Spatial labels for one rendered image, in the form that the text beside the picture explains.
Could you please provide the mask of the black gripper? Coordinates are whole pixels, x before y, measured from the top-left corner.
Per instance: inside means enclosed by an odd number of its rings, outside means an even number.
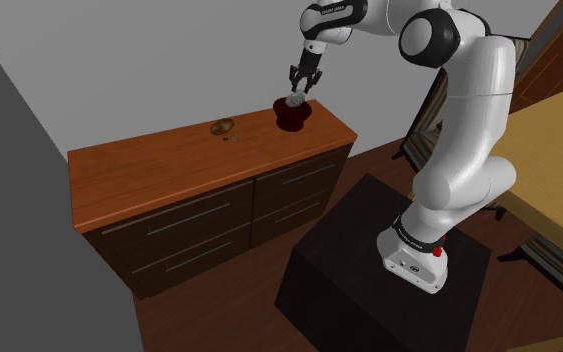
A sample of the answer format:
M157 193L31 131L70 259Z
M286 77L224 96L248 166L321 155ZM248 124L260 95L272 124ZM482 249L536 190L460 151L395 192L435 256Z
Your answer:
M321 55L313 53L307 49L302 51L299 65L291 65L289 72L289 80L291 83L291 91L296 92L300 79L306 78L303 92L308 94L309 91L319 82L322 71L318 69Z

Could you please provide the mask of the grey fuzzy object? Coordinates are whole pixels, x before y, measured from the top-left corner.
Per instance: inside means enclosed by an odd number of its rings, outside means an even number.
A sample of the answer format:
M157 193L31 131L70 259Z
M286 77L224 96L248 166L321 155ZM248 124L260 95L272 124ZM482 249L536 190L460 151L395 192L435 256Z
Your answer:
M285 103L290 108L299 107L305 102L306 94L303 90L296 90L285 98Z

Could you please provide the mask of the dark red bowl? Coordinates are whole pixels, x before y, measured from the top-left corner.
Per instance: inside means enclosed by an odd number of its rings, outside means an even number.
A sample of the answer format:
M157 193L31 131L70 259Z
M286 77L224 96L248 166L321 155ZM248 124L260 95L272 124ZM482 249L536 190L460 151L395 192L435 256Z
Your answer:
M312 108L307 102L290 107L286 104L285 98L277 99L273 104L273 110L276 115L276 125L286 132L300 131L312 114Z

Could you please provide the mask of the brown round dish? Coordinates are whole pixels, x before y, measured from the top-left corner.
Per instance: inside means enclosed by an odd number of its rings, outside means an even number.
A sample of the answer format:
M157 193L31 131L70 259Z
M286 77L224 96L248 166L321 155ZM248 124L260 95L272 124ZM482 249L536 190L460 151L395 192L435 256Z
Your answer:
M231 131L235 123L232 118L223 118L213 123L210 132L213 135L223 135Z

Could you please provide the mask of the brown wooden chest of drawers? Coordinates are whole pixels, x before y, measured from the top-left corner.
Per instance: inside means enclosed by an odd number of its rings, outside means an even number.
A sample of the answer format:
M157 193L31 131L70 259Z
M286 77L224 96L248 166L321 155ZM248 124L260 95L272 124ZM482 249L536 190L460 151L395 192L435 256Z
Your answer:
M72 223L138 299L325 210L356 133L317 101L296 132L262 110L72 150Z

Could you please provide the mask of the black robot stand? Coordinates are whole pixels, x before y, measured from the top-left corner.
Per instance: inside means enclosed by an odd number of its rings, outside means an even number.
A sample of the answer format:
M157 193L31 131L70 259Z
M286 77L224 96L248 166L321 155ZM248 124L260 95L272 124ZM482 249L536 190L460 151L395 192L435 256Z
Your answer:
M410 203L366 174L292 249L275 305L319 352L465 352L491 251L452 229L440 291L396 276L377 236Z

